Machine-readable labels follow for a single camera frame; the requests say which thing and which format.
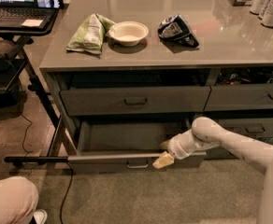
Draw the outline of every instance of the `black and white package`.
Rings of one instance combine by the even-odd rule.
[[[158,36],[164,40],[196,48],[199,46],[191,27],[180,14],[167,18],[158,27]]]

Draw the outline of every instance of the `smartphone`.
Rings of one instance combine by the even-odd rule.
[[[35,7],[47,9],[62,9],[64,8],[63,0],[34,0]]]

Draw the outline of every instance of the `crumpled bag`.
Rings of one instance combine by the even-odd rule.
[[[104,37],[114,24],[99,14],[90,15],[71,37],[66,50],[100,55]]]
[[[177,42],[192,48],[199,46],[199,42],[194,36],[191,27],[180,14],[162,21],[157,32],[158,36],[163,40]]]

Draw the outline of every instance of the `laptop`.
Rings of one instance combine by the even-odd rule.
[[[0,0],[0,29],[45,30],[57,12],[35,7],[34,0]]]

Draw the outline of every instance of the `gray countertop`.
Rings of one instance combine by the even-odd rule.
[[[261,25],[249,9],[232,7],[226,0],[72,0],[40,68],[63,72],[273,65],[273,29]],[[131,48],[107,39],[100,56],[67,52],[68,41],[93,13],[115,22],[144,23],[149,35]],[[176,14],[189,22],[198,49],[165,44],[158,37],[159,23]]]

